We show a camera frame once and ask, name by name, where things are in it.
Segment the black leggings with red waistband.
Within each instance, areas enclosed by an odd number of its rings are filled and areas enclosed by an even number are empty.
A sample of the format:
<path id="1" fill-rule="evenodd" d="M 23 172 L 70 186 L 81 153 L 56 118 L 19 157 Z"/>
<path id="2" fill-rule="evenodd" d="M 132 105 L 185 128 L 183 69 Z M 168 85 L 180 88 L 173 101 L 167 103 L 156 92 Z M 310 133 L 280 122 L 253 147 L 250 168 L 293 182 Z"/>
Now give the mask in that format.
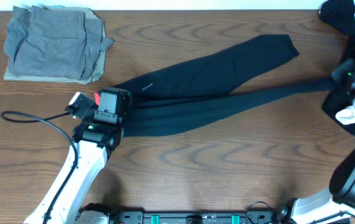
<path id="1" fill-rule="evenodd" d="M 232 94 L 243 83 L 299 55 L 289 35 L 259 35 L 212 55 L 178 63 L 117 85 L 132 94 L 124 135 L 169 136 L 206 126 L 298 93 L 327 91 L 329 78 Z"/>

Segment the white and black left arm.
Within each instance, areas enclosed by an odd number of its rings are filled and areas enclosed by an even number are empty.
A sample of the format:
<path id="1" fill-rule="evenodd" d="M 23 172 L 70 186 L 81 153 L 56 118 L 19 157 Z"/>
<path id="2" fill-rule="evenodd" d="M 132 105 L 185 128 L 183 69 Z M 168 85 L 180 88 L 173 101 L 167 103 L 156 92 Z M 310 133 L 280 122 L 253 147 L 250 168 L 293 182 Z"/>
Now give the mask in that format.
<path id="1" fill-rule="evenodd" d="M 122 121 L 132 103 L 129 91 L 105 88 L 96 100 L 77 92 L 66 107 L 81 123 L 68 138 L 70 149 L 62 169 L 26 223 L 107 223 L 108 212 L 80 207 L 90 186 L 124 135 Z"/>

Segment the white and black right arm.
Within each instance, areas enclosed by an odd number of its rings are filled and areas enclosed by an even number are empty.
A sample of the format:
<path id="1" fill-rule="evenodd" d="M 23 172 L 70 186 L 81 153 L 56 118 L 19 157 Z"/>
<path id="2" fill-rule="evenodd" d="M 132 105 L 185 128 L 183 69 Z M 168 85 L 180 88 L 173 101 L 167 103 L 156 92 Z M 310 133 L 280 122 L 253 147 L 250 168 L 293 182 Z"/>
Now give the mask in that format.
<path id="1" fill-rule="evenodd" d="M 332 74 L 335 89 L 323 110 L 355 133 L 355 61 L 342 63 Z M 274 223 L 349 223 L 355 218 L 355 148 L 333 172 L 329 187 L 285 205 Z"/>

